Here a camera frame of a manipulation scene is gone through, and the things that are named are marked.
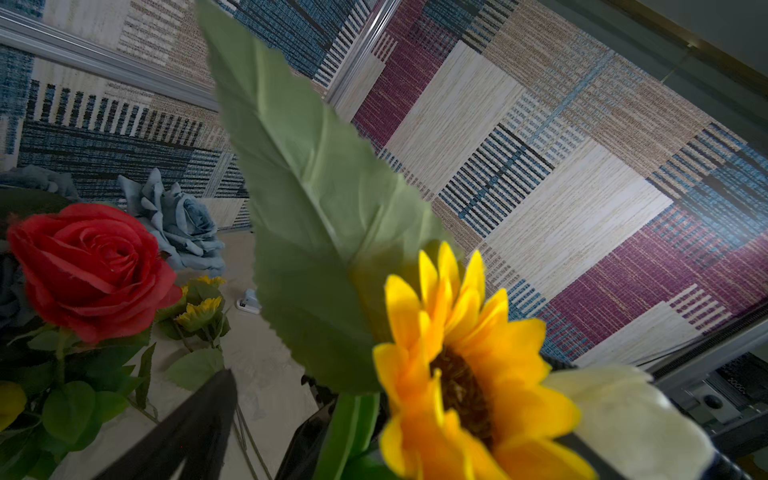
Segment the white tulip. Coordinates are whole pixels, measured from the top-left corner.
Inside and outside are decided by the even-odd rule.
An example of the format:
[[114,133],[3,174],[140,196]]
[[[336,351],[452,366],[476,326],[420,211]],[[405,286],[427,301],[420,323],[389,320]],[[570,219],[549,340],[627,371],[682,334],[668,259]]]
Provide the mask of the white tulip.
[[701,478],[715,447],[651,381],[614,364],[557,371],[543,384],[574,401],[582,414],[575,435],[624,478]]

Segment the large yellow sunflower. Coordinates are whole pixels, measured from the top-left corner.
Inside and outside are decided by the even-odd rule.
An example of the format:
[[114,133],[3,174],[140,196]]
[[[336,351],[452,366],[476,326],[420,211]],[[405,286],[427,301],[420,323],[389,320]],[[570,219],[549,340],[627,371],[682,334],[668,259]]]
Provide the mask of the large yellow sunflower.
[[227,281],[221,276],[210,277],[208,275],[197,277],[195,278],[195,281],[204,283],[206,285],[210,285],[216,289],[220,289],[223,285],[227,283]]

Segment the yellow tulip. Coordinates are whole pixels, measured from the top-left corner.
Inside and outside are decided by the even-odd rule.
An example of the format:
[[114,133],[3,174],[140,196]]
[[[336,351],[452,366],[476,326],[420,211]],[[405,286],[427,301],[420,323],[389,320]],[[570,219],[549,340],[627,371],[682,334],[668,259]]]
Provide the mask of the yellow tulip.
[[0,431],[16,421],[26,404],[27,395],[21,385],[11,381],[0,382]]

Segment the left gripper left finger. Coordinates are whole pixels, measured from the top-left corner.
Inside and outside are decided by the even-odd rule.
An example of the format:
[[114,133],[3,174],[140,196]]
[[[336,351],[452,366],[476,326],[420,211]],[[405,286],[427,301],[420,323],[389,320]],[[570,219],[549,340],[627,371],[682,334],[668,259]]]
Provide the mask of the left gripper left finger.
[[237,403],[231,370],[217,372],[99,479],[218,479]]

